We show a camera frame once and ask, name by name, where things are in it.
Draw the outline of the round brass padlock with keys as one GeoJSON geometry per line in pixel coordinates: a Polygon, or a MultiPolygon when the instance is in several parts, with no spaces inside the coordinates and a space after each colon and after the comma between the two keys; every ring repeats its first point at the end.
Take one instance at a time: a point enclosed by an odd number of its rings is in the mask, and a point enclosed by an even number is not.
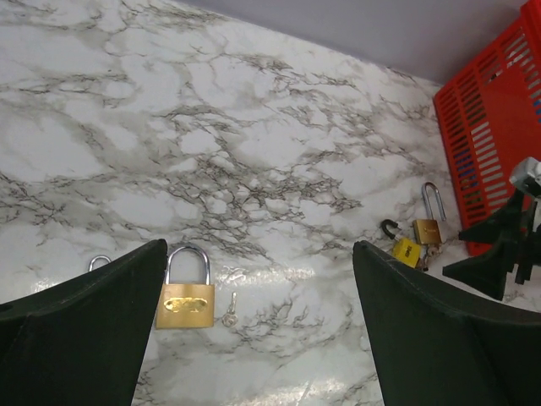
{"type": "Polygon", "coordinates": [[[429,270],[429,263],[440,253],[440,246],[442,244],[439,223],[434,218],[434,212],[430,204],[429,189],[434,192],[440,220],[442,222],[446,221],[445,208],[438,187],[432,182],[424,183],[422,186],[422,197],[427,216],[423,219],[413,221],[413,230],[416,240],[426,249],[424,256],[420,259],[419,265],[419,268],[423,272],[429,270]]]}

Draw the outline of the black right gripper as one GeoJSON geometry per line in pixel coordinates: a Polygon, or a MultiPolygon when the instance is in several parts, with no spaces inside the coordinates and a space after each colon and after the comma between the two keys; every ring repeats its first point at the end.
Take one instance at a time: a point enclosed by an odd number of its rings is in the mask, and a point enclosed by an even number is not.
{"type": "Polygon", "coordinates": [[[443,268],[443,275],[492,299],[501,301],[508,273],[516,271],[515,283],[529,281],[540,265],[540,225],[535,226],[538,201],[516,189],[505,206],[468,229],[458,238],[470,256],[443,268]],[[499,237],[505,245],[495,245],[499,237]]]}

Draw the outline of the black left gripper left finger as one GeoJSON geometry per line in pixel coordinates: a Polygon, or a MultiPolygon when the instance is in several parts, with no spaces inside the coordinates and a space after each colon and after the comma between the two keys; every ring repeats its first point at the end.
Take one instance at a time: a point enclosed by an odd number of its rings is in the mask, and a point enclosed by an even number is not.
{"type": "Polygon", "coordinates": [[[151,240],[1,306],[3,405],[129,405],[167,265],[151,240]]]}

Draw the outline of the large brass padlock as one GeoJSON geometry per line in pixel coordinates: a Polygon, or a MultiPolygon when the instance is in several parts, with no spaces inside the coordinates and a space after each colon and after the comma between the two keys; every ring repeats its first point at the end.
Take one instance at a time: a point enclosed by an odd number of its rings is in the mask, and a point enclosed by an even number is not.
{"type": "Polygon", "coordinates": [[[215,285],[210,281],[210,258],[196,244],[183,244],[167,258],[167,268],[156,309],[156,330],[210,328],[215,316],[215,285]],[[202,283],[171,283],[170,276],[175,255],[191,251],[201,260],[205,271],[202,283]]]}

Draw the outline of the silver key of large padlock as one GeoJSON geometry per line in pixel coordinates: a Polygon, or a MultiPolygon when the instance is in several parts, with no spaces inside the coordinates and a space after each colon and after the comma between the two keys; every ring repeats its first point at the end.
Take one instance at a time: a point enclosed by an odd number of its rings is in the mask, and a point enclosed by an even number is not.
{"type": "Polygon", "coordinates": [[[232,292],[231,302],[226,313],[221,318],[222,325],[227,328],[231,328],[238,323],[238,316],[236,314],[237,296],[236,292],[232,292]]]}

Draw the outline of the small brass long-shackle padlock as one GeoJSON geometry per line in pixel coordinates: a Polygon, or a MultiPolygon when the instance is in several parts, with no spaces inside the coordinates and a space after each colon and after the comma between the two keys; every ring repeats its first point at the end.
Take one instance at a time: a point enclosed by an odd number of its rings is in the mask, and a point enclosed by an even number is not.
{"type": "Polygon", "coordinates": [[[90,260],[88,272],[92,272],[100,266],[111,263],[112,260],[107,255],[97,255],[90,260]]]}

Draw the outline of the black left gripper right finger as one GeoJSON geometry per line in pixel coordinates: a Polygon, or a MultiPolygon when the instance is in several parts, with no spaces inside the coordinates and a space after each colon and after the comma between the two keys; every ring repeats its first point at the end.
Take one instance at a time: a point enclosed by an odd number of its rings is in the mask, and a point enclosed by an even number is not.
{"type": "Polygon", "coordinates": [[[368,241],[352,264],[386,405],[538,405],[540,315],[471,294],[368,241]]]}

